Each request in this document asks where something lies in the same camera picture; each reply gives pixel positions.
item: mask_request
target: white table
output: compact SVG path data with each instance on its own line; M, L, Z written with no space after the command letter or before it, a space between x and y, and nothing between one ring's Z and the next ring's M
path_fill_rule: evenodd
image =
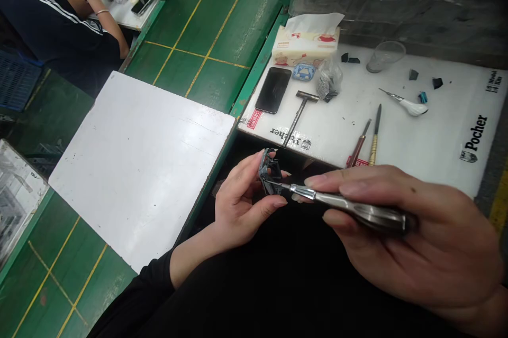
M339 51L359 58L361 64L340 64L344 74L341 93L329 103L307 102L293 134L296 141L291 140L287 148L315 160L345 167L367 120L372 118L359 156L368 161L376 112L381 103L383 112L376 164L396 165L422 180L449 184L471 197L476 196L506 95L507 72L496 71L494 77L502 79L497 93L493 93L486 91L493 71L488 68L408 55L389 70L371 74L365 65L372 49L339 43ZM308 83L291 79L277 114L259 115L255 113L254 105L270 67L269 63L238 128L282 145L301 104L296 92L302 90L315 94L318 78L316 76ZM409 81L411 68L420 73L417 81ZM433 77L442 78L444 85L434 90ZM413 102L418 102L418 94L425 91L429 111L411 117L378 87ZM253 115L256 123L249 122ZM470 129L476 127L480 115L487 121L479 143L473 145L477 151L466 149L466 143L476 138L473 136L475 131ZM461 160L463 151L473 153L477 161Z
M173 247L234 121L114 71L49 183L139 273Z
M138 0L127 0L124 4L120 5L116 2L110 2L107 4L107 8L110 11L115 21L123 27L132 30L141 31L147 22L148 17L155 8L155 5L160 0L154 0L148 7L148 9L141 15L134 14L131 9ZM90 16L91 19L98 19L95 14Z

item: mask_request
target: blue plastic piece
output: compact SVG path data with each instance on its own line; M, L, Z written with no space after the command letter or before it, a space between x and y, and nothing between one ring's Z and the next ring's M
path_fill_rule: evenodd
M420 99L420 103L425 104L428 101L427 94L425 92L420 92L418 99Z
M0 50L0 107L22 111L42 68Z
M302 81L309 81L314 77L316 68L313 65L300 63L293 70L293 78Z

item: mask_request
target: phone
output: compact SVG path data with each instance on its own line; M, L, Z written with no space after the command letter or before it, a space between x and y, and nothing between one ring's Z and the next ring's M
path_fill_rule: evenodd
M131 11L136 15L141 15L148 9L152 1L153 0L138 0Z
M255 108L259 111L276 114L286 92L289 79L291 79L290 70L278 67L270 68Z

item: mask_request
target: red-handled tool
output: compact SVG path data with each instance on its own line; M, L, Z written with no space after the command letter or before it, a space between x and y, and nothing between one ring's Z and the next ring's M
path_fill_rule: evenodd
M356 144L356 148L353 151L353 155L351 156L351 159L349 160L349 163L346 166L347 168L355 166L356 161L358 160L358 156L360 155L361 147L362 147L362 145L364 144L364 141L365 141L365 134L367 134L367 131L369 129L369 125L370 125L371 121L372 121L372 119L369 118L369 121L367 121L367 125L365 125L365 129L364 129L363 134L358 139L358 143Z

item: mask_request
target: clear plastic cup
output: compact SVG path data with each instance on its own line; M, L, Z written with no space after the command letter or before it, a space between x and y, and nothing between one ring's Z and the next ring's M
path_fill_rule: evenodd
M402 43L395 41L382 42L377 45L369 63L367 63L367 71L377 74L401 60L404 55L406 55L406 47Z

